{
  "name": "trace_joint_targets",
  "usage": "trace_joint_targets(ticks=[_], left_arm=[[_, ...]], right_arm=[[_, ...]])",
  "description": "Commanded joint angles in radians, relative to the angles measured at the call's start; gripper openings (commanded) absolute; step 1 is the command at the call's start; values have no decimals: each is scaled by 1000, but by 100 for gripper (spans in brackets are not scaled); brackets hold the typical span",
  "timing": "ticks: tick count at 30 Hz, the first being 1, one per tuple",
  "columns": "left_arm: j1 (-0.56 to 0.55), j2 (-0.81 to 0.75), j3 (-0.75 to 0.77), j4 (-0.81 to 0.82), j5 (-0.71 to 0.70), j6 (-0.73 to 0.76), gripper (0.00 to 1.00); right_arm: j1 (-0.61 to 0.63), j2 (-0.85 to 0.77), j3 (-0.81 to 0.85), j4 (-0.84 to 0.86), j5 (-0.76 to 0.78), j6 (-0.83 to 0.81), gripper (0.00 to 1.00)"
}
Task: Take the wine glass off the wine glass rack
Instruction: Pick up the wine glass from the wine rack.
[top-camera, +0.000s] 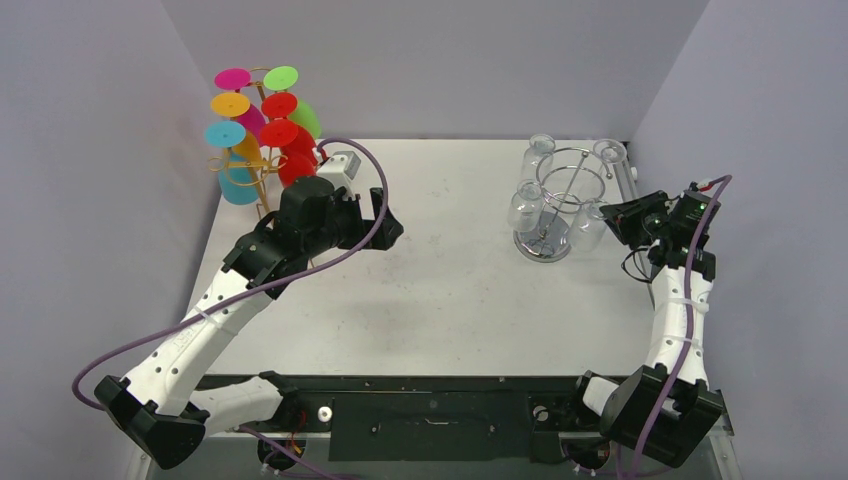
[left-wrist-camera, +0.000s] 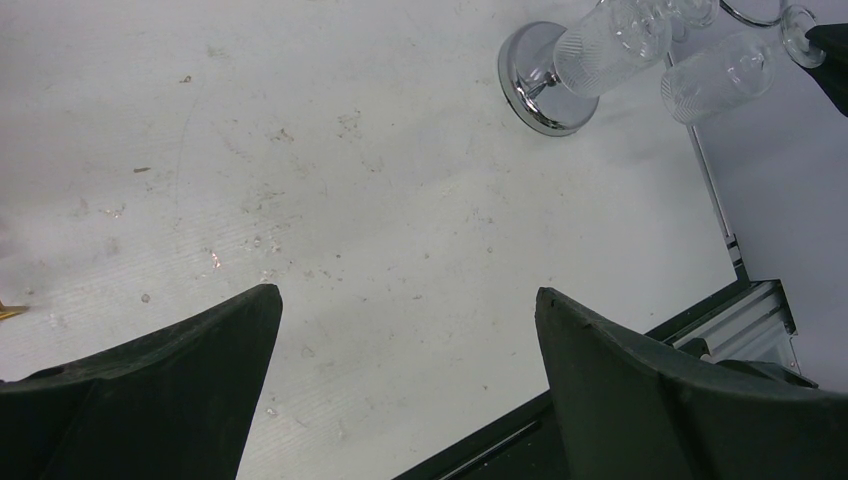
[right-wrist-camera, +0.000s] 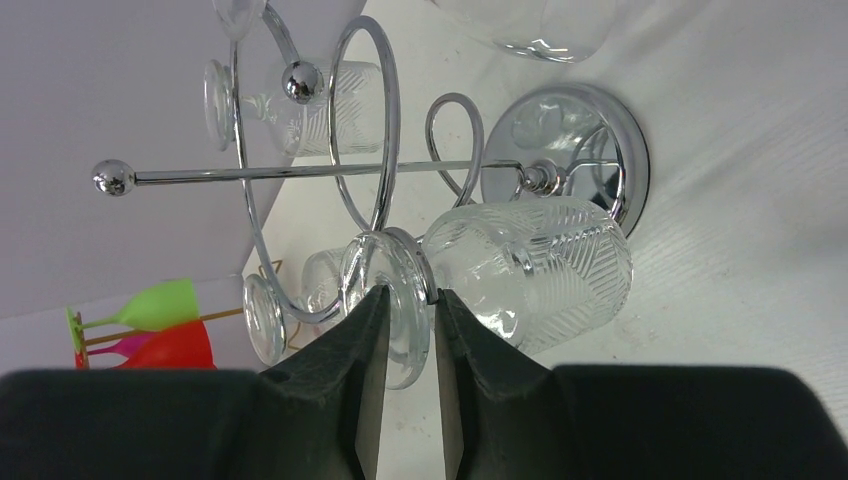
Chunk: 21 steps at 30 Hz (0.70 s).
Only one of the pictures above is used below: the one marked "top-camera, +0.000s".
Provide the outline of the clear glass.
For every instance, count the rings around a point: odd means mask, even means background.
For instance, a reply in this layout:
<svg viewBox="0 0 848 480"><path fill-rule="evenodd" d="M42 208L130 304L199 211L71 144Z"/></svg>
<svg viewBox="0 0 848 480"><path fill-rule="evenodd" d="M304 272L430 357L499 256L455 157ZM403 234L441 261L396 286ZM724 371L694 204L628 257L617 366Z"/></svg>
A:
<svg viewBox="0 0 848 480"><path fill-rule="evenodd" d="M542 186L537 181L524 180L516 188L507 215L514 232L530 232L536 228L543 210Z"/></svg>
<svg viewBox="0 0 848 480"><path fill-rule="evenodd" d="M597 140L592 147L592 154L601 162L606 179L614 177L613 167L623 163L628 158L625 145L614 139Z"/></svg>
<svg viewBox="0 0 848 480"><path fill-rule="evenodd" d="M535 134L529 139L521 164L520 181L541 181L551 170L551 157L556 141L547 134Z"/></svg>
<svg viewBox="0 0 848 480"><path fill-rule="evenodd" d="M604 200L593 199L581 205L567 232L568 242L573 249L591 252L598 247L607 225L601 208Z"/></svg>

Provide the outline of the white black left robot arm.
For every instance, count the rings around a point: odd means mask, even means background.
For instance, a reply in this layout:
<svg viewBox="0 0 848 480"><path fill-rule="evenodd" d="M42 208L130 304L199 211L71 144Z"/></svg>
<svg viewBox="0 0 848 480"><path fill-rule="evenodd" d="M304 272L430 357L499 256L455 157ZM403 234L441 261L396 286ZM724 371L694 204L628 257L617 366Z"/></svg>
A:
<svg viewBox="0 0 848 480"><path fill-rule="evenodd" d="M95 397L108 416L162 469L188 459L201 442L243 424L291 427L298 402L271 373L201 391L199 383L240 331L332 249L346 257L390 249L403 232L384 186L370 189L374 219L359 197L318 176L285 188L278 209L261 218L225 256L193 311L140 364L106 376Z"/></svg>

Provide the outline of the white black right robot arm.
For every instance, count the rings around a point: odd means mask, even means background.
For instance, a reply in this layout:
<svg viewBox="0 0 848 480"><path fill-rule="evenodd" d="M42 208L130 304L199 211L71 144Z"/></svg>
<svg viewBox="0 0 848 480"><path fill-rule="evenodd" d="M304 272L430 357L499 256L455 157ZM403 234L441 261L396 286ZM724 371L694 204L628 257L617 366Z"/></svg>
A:
<svg viewBox="0 0 848 480"><path fill-rule="evenodd" d="M704 366L704 320L716 278L706 250L708 229L721 204L698 190L675 198L657 191L603 205L617 240L646 252L654 316L647 358L623 381L588 371L564 400L578 427L599 433L671 468L680 467L724 412Z"/></svg>

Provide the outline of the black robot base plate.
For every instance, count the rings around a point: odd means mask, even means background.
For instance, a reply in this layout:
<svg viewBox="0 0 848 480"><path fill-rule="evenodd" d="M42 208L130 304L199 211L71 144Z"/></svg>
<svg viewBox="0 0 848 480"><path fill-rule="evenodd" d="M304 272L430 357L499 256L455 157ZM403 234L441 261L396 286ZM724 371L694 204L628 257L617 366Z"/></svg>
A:
<svg viewBox="0 0 848 480"><path fill-rule="evenodd" d="M207 375L178 415L151 429L150 454L172 468L216 433L246 426L303 446L327 434L329 458L489 461L525 458L598 468L613 443L637 444L661 387L653 371L611 379L611 403L588 405L594 376L330 377Z"/></svg>

